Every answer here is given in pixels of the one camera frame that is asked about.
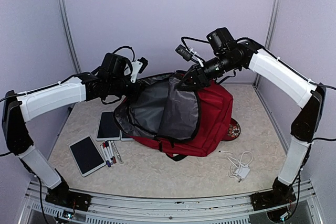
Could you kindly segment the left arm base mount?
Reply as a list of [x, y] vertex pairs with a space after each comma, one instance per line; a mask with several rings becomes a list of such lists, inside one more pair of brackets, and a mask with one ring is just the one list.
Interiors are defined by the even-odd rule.
[[62, 180], [54, 189], [48, 188], [45, 201], [72, 210], [87, 212], [91, 203], [91, 196], [70, 190], [68, 184]]

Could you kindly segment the white tablet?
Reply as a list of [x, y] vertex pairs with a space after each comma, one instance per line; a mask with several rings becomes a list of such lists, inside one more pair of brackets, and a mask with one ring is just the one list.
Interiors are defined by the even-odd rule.
[[70, 144], [69, 149], [82, 177], [106, 166], [105, 159], [90, 136]]
[[123, 131], [121, 131], [120, 141], [129, 142], [129, 141], [134, 141], [134, 139], [132, 138], [132, 136], [124, 133]]
[[97, 132], [97, 141], [118, 141], [121, 138], [121, 132], [117, 127], [113, 112], [102, 112]]

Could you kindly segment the right aluminium corner post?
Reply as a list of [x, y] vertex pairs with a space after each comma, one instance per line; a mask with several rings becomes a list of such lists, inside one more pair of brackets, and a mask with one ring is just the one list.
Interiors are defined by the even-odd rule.
[[280, 3], [281, 0], [273, 0], [272, 9], [271, 9], [271, 15], [270, 15], [270, 21], [268, 25], [267, 35], [266, 35], [266, 41], [265, 41], [265, 47], [267, 49], [270, 49], [272, 40], [275, 34], [276, 30], [276, 22], [278, 18], [278, 13], [280, 10]]

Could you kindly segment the grey silver marker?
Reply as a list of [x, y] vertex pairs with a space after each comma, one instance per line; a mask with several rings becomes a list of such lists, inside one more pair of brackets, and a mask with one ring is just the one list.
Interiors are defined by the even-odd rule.
[[124, 162], [123, 162], [123, 160], [122, 160], [122, 158], [121, 158], [121, 155], [120, 155], [120, 153], [119, 153], [119, 151], [118, 151], [118, 149], [117, 149], [117, 146], [116, 146], [116, 144], [115, 144], [114, 141], [111, 141], [111, 146], [112, 146], [113, 151], [114, 151], [114, 153], [115, 153], [115, 156], [117, 157], [117, 159], [118, 159], [118, 161], [120, 162], [120, 164], [124, 164]]

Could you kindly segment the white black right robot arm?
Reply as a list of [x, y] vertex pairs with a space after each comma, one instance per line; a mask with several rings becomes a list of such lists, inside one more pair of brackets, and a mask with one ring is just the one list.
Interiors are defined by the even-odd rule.
[[289, 196], [292, 185], [305, 165], [318, 129], [326, 96], [326, 86], [314, 83], [273, 55], [262, 44], [242, 37], [234, 39], [226, 27], [218, 28], [206, 36], [206, 44], [214, 57], [208, 61], [187, 46], [186, 37], [176, 52], [194, 64], [188, 69], [177, 87], [183, 91], [209, 87], [212, 80], [221, 78], [229, 71], [248, 69], [270, 81], [294, 100], [301, 109], [291, 124], [291, 143], [285, 162], [269, 192], [273, 205], [281, 204]]

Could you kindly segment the red floral plate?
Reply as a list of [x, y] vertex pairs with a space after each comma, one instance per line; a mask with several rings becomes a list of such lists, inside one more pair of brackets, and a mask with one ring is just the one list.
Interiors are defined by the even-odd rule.
[[226, 141], [233, 141], [237, 139], [240, 136], [240, 134], [241, 134], [241, 127], [239, 123], [235, 119], [231, 118]]

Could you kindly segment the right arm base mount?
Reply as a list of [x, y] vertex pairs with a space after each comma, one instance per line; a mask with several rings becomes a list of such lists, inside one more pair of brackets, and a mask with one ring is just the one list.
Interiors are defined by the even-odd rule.
[[256, 192], [250, 196], [254, 211], [264, 210], [297, 200], [293, 186], [285, 185], [276, 178], [271, 190]]

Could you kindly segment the white marker blue cap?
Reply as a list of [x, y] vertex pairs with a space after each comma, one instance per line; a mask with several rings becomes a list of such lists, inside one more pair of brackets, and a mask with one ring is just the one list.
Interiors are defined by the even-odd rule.
[[106, 145], [106, 148], [107, 148], [108, 153], [109, 153], [109, 157], [110, 157], [111, 164], [116, 164], [117, 161], [116, 161], [115, 156], [114, 156], [114, 154], [113, 154], [113, 151], [112, 151], [112, 149], [111, 149], [111, 147], [110, 147], [110, 145], [109, 145], [109, 142], [108, 142], [108, 141], [105, 141], [105, 145]]

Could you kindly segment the red student backpack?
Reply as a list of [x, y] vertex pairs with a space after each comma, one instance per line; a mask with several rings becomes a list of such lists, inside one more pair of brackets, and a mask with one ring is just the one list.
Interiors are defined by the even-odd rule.
[[233, 96], [221, 85], [180, 91], [180, 72], [141, 78], [138, 98], [125, 98], [114, 110], [114, 121], [138, 143], [178, 162], [205, 157], [226, 141]]

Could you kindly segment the aluminium front rail frame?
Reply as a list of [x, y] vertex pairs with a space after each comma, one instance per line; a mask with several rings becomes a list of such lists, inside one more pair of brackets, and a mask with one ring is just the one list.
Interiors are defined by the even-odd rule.
[[15, 223], [44, 223], [56, 218], [68, 223], [269, 223], [270, 209], [254, 210], [251, 193], [203, 198], [143, 198], [90, 192], [87, 211], [62, 216], [69, 209], [39, 201], [47, 188], [30, 182]]

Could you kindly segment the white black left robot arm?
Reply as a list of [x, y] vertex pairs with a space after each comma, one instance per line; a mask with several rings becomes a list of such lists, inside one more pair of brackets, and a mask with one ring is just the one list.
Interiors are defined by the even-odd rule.
[[92, 72], [74, 74], [64, 81], [32, 91], [8, 91], [3, 102], [2, 129], [8, 150], [17, 156], [27, 170], [47, 186], [53, 197], [66, 206], [73, 193], [63, 177], [34, 145], [26, 123], [60, 107], [114, 95], [133, 97], [140, 92], [137, 76], [147, 67], [145, 58], [133, 59], [107, 53], [101, 66]]

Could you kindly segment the left aluminium corner post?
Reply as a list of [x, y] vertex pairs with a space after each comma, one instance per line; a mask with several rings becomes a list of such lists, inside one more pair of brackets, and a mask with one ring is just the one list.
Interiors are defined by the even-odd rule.
[[67, 46], [68, 46], [69, 53], [70, 53], [70, 59], [72, 62], [72, 66], [74, 68], [75, 73], [80, 73], [81, 67], [80, 67], [80, 63], [79, 63], [79, 60], [76, 54], [74, 40], [71, 34], [71, 28], [70, 28], [70, 23], [69, 23], [68, 14], [67, 14], [66, 2], [65, 0], [57, 0], [57, 2], [58, 2], [59, 11], [60, 11], [62, 27], [65, 33], [65, 38], [66, 38]]

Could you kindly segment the aluminium corner post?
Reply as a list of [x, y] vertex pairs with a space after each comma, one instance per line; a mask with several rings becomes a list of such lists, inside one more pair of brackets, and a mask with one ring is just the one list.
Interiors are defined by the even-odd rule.
[[67, 46], [68, 46], [69, 53], [70, 53], [70, 59], [72, 62], [72, 66], [74, 68], [75, 73], [80, 73], [81, 67], [80, 67], [80, 63], [79, 63], [79, 60], [76, 54], [74, 40], [71, 34], [71, 28], [70, 28], [70, 23], [69, 23], [68, 14], [67, 14], [66, 2], [65, 0], [57, 0], [57, 2], [58, 2], [59, 11], [60, 11], [62, 27], [65, 33], [65, 38], [66, 38]]
[[270, 15], [270, 21], [268, 25], [267, 35], [266, 35], [266, 41], [265, 41], [265, 47], [267, 49], [270, 49], [272, 40], [275, 34], [276, 30], [276, 22], [278, 18], [278, 13], [280, 10], [280, 3], [281, 0], [273, 0], [272, 9], [271, 9], [271, 15]]

